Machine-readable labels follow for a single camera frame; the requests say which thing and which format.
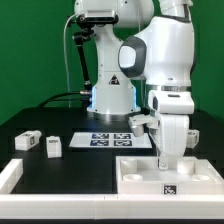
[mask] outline cable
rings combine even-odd
[[[80,92],[76,91],[76,92],[61,93],[61,94],[58,94],[58,95],[48,98],[44,102],[40,103],[37,107],[44,107],[46,104],[48,104],[51,101],[56,100],[57,98],[64,97],[64,96],[72,96],[72,95],[76,95],[76,94],[80,94]]]
[[[64,27],[64,33],[63,33],[63,46],[64,46],[64,60],[65,60],[65,69],[66,69],[66,77],[67,77],[67,89],[68,92],[71,92],[71,83],[70,83],[70,73],[69,73],[69,67],[68,67],[68,57],[67,57],[67,44],[66,44],[66,29],[68,27],[68,24],[70,23],[70,21],[76,17],[77,15],[74,14],[72,16],[70,16],[65,24]]]

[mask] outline warning label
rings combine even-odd
[[[118,81],[116,75],[114,75],[114,76],[112,77],[112,79],[111,79],[110,82],[109,82],[109,85],[120,85],[120,83],[119,83],[119,81]]]

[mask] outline black and white pattern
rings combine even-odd
[[[164,194],[165,195],[176,195],[177,186],[176,185],[164,185]]]
[[[105,146],[109,146],[109,141],[108,140],[92,140],[91,142],[90,142],[90,146],[103,146],[103,147],[105,147]]]
[[[114,139],[131,139],[131,134],[114,134]]]
[[[114,141],[115,147],[131,147],[132,142],[130,140],[116,140]]]
[[[92,139],[109,139],[109,136],[109,134],[95,133],[92,135]]]

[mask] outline black cable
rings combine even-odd
[[[80,92],[79,91],[75,91],[75,92],[67,92],[67,93],[57,94],[55,96],[52,96],[52,97],[48,98],[44,102],[40,103],[37,107],[44,107],[46,104],[48,104],[51,101],[54,101],[57,98],[64,97],[64,96],[72,96],[72,95],[76,95],[76,94],[80,94]]]

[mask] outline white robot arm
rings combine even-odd
[[[81,28],[91,25],[97,47],[98,81],[92,90],[90,116],[103,120],[123,120],[139,113],[135,88],[119,68],[118,52],[123,43],[113,27],[149,24],[154,12],[151,0],[76,0],[75,13]]]
[[[146,77],[150,116],[136,116],[129,124],[140,135],[142,123],[147,123],[159,152],[159,167],[166,170],[168,157],[183,156],[186,149],[187,115],[194,112],[189,89],[195,49],[189,11],[192,2],[159,2],[162,15],[155,16],[146,29],[123,43],[119,65],[129,78],[141,74]]]

